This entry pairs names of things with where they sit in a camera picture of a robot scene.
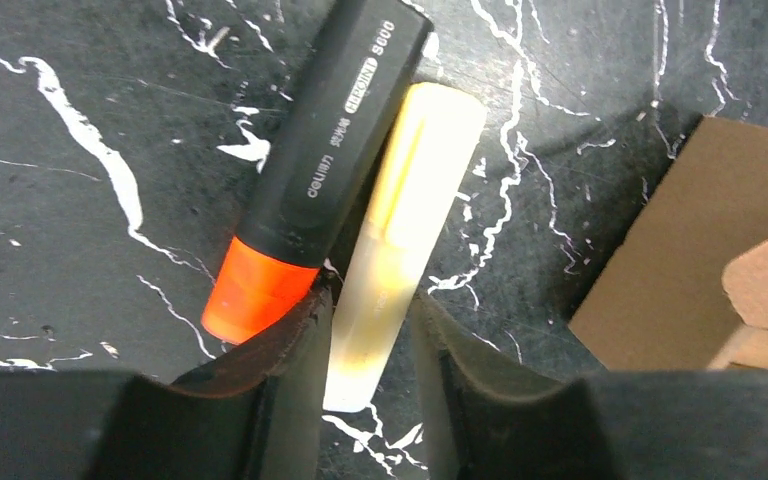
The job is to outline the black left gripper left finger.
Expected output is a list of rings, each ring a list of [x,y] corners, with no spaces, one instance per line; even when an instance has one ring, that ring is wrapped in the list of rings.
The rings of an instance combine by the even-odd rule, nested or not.
[[[332,291],[170,384],[0,372],[0,479],[312,479]]]

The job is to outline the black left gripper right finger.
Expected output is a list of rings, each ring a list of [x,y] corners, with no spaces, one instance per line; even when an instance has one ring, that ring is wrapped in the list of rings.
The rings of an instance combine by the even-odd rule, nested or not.
[[[768,370],[599,372],[559,382],[410,304],[434,479],[768,479]]]

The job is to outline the black orange highlighter marker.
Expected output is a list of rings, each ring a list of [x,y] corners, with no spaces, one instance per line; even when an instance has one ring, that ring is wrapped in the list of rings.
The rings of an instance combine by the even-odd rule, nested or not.
[[[307,294],[371,172],[433,25],[402,1],[338,1],[202,314],[240,344]]]

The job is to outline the brown cardboard paper box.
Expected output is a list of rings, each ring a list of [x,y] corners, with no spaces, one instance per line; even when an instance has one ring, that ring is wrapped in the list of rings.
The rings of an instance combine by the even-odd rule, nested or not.
[[[768,320],[746,322],[722,283],[768,239],[768,128],[701,120],[575,312],[611,370],[768,369]]]

